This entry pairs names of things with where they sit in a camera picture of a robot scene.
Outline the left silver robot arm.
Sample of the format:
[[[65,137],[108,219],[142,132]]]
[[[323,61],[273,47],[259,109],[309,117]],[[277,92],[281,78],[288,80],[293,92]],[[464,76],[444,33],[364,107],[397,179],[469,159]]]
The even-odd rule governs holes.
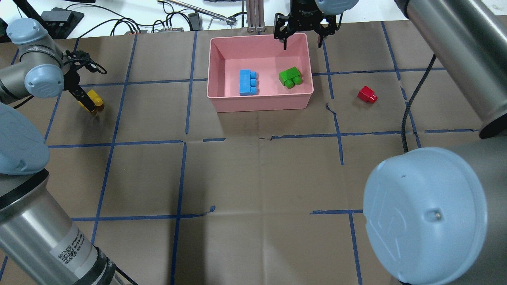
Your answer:
[[[69,91],[89,112],[74,54],[62,52],[32,18],[9,24],[19,62],[1,70],[1,249],[39,285],[122,285],[116,264],[92,245],[47,190],[43,135],[11,103]]]

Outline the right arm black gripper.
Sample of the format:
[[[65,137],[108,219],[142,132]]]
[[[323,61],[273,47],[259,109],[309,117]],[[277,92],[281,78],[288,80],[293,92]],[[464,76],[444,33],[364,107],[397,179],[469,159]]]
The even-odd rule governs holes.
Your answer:
[[[322,47],[323,38],[337,32],[337,16],[325,15],[315,0],[291,0],[288,15],[274,16],[274,38],[282,40],[287,50],[287,39],[299,31],[315,31],[318,34],[317,47]]]

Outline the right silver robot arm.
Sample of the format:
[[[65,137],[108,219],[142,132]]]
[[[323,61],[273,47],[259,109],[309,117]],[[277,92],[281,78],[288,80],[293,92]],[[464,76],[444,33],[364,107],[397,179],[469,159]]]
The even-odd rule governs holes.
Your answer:
[[[506,27],[480,0],[397,0],[483,123],[480,141],[382,161],[364,190],[375,256],[404,285],[506,284]]]

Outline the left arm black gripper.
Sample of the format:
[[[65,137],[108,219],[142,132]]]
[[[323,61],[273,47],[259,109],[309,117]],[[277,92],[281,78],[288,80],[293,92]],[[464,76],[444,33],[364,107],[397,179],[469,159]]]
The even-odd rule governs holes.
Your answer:
[[[81,79],[78,71],[85,68],[89,72],[97,72],[99,74],[106,75],[107,70],[102,65],[95,62],[91,58],[90,54],[83,50],[77,50],[74,52],[65,50],[62,55],[65,59],[63,66],[69,68],[69,70],[64,74],[64,90],[69,91],[78,103],[81,102],[88,110],[94,111],[95,105],[93,101],[91,101],[91,99],[87,96],[86,91],[83,88],[78,88]]]

